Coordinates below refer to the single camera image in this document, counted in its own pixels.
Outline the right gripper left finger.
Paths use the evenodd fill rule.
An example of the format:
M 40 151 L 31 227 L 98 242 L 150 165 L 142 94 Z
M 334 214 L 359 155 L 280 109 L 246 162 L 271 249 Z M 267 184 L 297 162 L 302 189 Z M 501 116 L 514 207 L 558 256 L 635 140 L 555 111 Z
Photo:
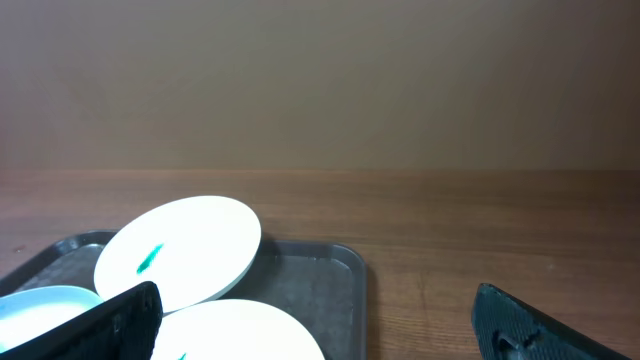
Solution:
M 150 360 L 162 322 L 159 290 L 142 282 L 1 354 L 1 360 Z

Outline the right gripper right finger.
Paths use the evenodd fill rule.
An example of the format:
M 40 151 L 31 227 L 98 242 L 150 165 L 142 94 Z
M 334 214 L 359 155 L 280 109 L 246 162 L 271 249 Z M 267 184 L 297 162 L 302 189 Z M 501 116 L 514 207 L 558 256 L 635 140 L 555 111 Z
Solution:
M 630 360 L 488 283 L 471 323 L 484 360 Z

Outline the white plate top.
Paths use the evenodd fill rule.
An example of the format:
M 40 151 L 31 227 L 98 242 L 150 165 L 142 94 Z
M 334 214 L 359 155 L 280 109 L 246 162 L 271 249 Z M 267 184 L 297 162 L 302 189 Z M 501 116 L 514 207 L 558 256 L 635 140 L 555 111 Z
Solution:
M 108 300 L 151 281 L 171 313 L 228 292 L 251 267 L 261 237 L 258 216 L 239 200 L 174 200 L 116 232 L 96 262 L 94 287 Z

